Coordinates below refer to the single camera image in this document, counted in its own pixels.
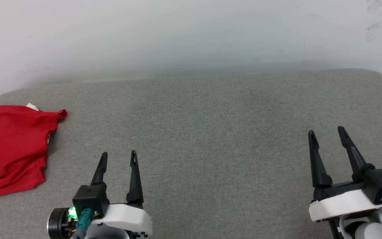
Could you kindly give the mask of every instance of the gray table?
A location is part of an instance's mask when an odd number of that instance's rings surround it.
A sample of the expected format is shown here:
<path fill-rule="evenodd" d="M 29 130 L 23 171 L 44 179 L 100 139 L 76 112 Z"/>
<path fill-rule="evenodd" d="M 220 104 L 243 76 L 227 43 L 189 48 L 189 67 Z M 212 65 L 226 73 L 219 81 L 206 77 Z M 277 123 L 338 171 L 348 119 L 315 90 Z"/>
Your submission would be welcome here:
<path fill-rule="evenodd" d="M 313 223 L 307 132 L 335 182 L 351 179 L 337 126 L 382 167 L 382 75 L 365 70 L 184 77 L 42 86 L 0 105 L 66 109 L 51 136 L 47 181 L 0 197 L 0 239 L 47 237 L 103 151 L 112 202 L 124 202 L 135 149 L 152 238 L 332 238 Z"/>

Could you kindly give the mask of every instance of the teal cable connector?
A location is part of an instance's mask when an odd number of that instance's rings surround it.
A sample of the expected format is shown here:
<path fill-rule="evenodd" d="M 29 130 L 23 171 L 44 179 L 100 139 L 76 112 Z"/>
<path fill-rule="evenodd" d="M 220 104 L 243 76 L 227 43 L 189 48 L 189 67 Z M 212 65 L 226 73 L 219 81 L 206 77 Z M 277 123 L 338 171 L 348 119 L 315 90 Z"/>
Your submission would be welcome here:
<path fill-rule="evenodd" d="M 84 209 L 81 216 L 79 217 L 78 222 L 76 223 L 76 231 L 72 238 L 84 239 L 86 236 L 86 231 L 91 225 L 92 220 L 94 220 L 94 212 L 89 208 Z"/>

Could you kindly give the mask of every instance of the green led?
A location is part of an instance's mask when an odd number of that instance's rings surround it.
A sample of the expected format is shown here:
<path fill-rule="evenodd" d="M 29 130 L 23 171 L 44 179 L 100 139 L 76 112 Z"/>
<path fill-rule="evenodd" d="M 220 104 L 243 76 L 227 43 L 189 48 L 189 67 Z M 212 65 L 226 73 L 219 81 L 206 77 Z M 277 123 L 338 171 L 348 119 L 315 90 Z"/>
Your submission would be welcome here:
<path fill-rule="evenodd" d="M 69 218 L 73 218 L 75 220 L 78 219 L 78 215 L 76 214 L 76 208 L 75 207 L 71 207 L 69 209 Z"/>

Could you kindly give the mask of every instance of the folded red cloth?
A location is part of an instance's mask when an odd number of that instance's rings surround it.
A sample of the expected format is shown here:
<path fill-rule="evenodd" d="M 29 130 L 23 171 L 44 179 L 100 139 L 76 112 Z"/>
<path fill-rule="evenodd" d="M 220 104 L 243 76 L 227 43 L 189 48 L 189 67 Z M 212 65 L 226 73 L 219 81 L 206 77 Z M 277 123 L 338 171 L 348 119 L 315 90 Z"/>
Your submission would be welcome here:
<path fill-rule="evenodd" d="M 67 111 L 0 106 L 0 195 L 34 189 L 45 181 L 47 142 Z"/>

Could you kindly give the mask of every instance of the red fabric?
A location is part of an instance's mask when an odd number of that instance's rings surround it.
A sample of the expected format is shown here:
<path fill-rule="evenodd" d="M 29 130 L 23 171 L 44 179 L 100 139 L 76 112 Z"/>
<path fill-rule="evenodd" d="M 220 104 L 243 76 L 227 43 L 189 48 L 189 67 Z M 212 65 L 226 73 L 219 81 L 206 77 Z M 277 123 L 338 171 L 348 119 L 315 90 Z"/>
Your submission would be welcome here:
<path fill-rule="evenodd" d="M 33 189 L 45 181 L 47 142 L 67 111 L 0 106 L 0 195 Z"/>

